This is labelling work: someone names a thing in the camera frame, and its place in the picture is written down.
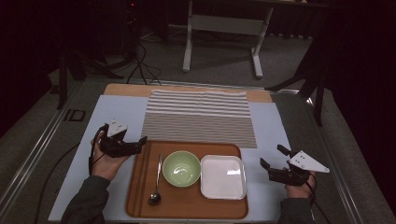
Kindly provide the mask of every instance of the white square dish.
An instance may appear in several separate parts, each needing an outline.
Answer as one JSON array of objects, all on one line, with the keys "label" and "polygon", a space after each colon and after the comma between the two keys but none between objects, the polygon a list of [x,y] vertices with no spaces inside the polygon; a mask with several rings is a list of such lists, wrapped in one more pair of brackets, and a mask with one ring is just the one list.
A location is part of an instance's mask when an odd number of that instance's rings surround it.
[{"label": "white square dish", "polygon": [[244,165],[235,156],[201,159],[201,192],[208,199],[240,200],[247,194]]}]

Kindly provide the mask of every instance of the striped towel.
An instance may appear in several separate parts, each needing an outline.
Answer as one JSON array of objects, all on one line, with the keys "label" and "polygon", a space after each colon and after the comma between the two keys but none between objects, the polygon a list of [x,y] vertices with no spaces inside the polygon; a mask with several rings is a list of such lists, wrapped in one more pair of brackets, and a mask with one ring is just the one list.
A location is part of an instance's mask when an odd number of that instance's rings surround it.
[{"label": "striped towel", "polygon": [[245,92],[152,91],[142,136],[257,147]]}]

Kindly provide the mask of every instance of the green bowl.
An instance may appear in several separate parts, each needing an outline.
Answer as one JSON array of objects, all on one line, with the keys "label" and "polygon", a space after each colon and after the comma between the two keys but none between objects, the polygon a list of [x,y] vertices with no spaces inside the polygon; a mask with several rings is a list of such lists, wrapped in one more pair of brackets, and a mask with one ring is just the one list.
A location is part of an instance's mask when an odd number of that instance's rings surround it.
[{"label": "green bowl", "polygon": [[171,185],[185,188],[195,183],[201,175],[201,163],[188,151],[176,151],[163,161],[163,176]]}]

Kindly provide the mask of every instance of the human hand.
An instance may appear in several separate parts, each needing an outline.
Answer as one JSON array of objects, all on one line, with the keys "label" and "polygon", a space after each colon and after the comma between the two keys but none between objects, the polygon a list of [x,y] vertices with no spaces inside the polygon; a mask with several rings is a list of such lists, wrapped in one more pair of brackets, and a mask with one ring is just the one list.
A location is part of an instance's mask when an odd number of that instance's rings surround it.
[{"label": "human hand", "polygon": [[[309,176],[308,179],[308,184],[312,187],[312,189],[315,189],[315,172],[310,172],[311,175]],[[306,185],[302,184],[301,186],[290,186],[286,185],[286,195],[288,198],[306,198],[309,199],[312,194],[312,190]]]},{"label": "human hand", "polygon": [[120,169],[121,165],[129,158],[129,156],[111,158],[107,156],[107,154],[103,153],[100,150],[99,143],[100,139],[104,135],[104,132],[100,132],[95,140],[91,140],[91,144],[94,144],[92,175],[98,175],[111,181],[114,179],[117,171]]}]

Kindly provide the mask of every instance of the brown tray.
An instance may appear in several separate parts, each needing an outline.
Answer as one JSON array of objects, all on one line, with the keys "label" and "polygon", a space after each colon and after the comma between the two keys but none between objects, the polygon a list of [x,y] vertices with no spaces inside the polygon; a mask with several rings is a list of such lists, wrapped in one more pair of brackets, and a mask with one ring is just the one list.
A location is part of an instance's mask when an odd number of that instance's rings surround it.
[{"label": "brown tray", "polygon": [[170,185],[160,175],[159,192],[162,200],[149,205],[149,195],[155,189],[158,155],[163,160],[172,152],[189,151],[200,160],[205,155],[236,156],[241,158],[239,147],[233,144],[148,141],[142,153],[135,156],[126,212],[131,217],[240,219],[248,214],[248,197],[241,200],[207,199],[201,193],[201,181],[188,188]]}]

